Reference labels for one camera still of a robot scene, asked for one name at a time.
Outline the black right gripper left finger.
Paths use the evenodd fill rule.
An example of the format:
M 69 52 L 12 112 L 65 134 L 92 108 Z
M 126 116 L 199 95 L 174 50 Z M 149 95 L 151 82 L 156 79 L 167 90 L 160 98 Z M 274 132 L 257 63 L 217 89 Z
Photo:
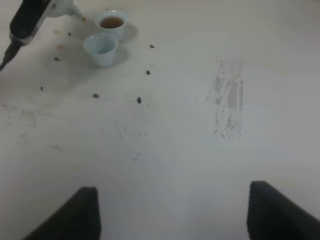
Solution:
M 80 188 L 25 240 L 99 240 L 101 217 L 95 187 Z

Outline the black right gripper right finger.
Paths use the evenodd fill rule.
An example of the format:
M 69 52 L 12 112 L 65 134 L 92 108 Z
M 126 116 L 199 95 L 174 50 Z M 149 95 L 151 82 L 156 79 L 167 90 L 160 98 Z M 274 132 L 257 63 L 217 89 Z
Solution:
M 266 181 L 250 183 L 246 225 L 251 240 L 320 238 L 320 221 Z

